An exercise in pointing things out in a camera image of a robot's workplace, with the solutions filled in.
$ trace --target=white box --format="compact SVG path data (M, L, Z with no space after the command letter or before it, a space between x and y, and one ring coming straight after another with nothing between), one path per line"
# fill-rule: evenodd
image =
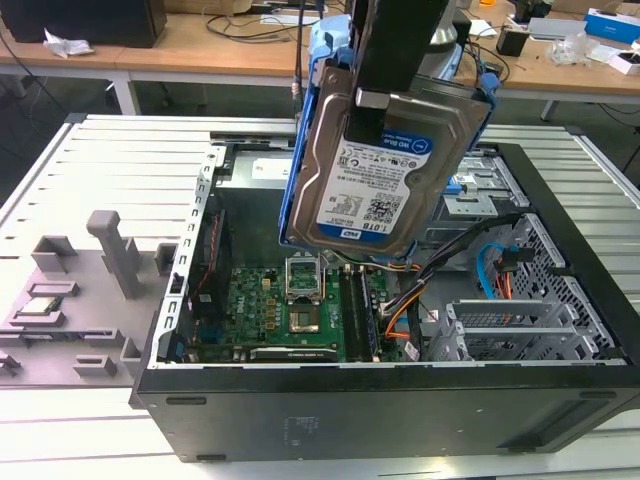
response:
M636 55L635 58L640 60L640 55ZM631 63L627 59L622 58L620 55L616 55L609 60L609 65L624 73L625 75L640 75L640 63Z

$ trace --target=hard drive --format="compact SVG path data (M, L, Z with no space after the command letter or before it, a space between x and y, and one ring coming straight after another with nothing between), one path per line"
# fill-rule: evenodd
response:
M304 157L296 168L285 242L406 256L438 196L492 110L475 88L420 79L384 99L379 145L344 138L352 75L325 68Z

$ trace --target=workbench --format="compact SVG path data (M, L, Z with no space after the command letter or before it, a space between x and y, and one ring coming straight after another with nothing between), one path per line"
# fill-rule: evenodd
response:
M513 4L508 0L496 0L492 7L481 6L474 0L465 14L473 19L479 17L494 27L507 23L507 17L515 12ZM583 20L584 16L552 11L546 18L558 20ZM493 37L471 37L480 45L494 53L498 35ZM600 37L592 37L603 45L626 49L628 45ZM508 63L511 74L500 87L498 96L502 98L522 98L530 100L548 100L541 118L548 120L558 101L640 104L640 82L637 77L623 75L613 67L604 63L591 61L589 65L555 66L547 59L546 51L551 45L549 41L527 39L519 57L503 56ZM490 54L482 55L483 60L500 64ZM473 60L464 55L456 80L466 85L473 85L476 79L476 67Z
M294 131L285 119L90 115L76 120L61 127L0 209L0 318L34 268L30 253L42 234L66 235L79 249L98 248L85 228L87 212L116 209L121 234L135 237L140 251L153 252L183 231L210 130L267 122L274 131ZM624 176L588 138L562 127L494 125L483 140L522 146L640 311L640 194ZM613 418L551 455L199 465L180 463L147 412L130 409L129 393L128 388L0 389L3 473L7 478L90 478L100 472L129 478L135 471L279 480L640 475L638 411Z
M513 6L507 0L496 0L493 7L480 7L478 0L474 0L470 12L491 21L493 25L500 26L513 10ZM556 12L552 12L550 18L577 19L576 16ZM253 17L241 17L237 21L245 23L252 19ZM247 35L276 28L280 26L256 22L242 28L231 27L227 33ZM295 42L265 45L234 42L208 32L202 17L196 14L168 14L166 29L154 48L96 45L94 54L71 57L67 60L54 56L41 44L16 43L8 32L4 35L12 50L34 75L93 78L113 82L124 115L140 113L133 83L135 81L288 88L291 86L295 66ZM496 41L497 37L483 38L480 39L480 44L495 51ZM597 62L592 62L589 67L554 67L544 54L548 45L549 42L529 39L521 57L505 57L511 68L511 76L499 90L500 97L640 103L640 82L637 78L625 76ZM306 76L306 49L303 49L303 54L303 76ZM24 73L6 48L0 45L0 74ZM475 65L467 55L460 66L456 81L467 85L475 82ZM548 118L551 113L550 108L543 116Z

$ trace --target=white table leg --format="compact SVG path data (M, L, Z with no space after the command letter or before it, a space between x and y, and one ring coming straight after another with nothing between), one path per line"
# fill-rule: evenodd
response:
M121 76L112 80L123 115L140 115L140 104L133 81Z
M6 75L3 77L6 80L7 86L11 93L16 98L24 98L27 96L27 91L22 86L22 75Z
M553 112L556 111L556 108L560 102L557 100L549 100L547 104L544 106L544 110L542 110L542 114L540 115L540 120L544 122L548 122L551 120L551 116Z

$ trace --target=motherboard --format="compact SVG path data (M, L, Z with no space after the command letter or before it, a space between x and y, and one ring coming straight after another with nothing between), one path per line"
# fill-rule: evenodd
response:
M373 312L389 295L380 271L298 255L283 266L234 266L228 290L223 319L195 322L189 351L200 362L358 361L378 349Z

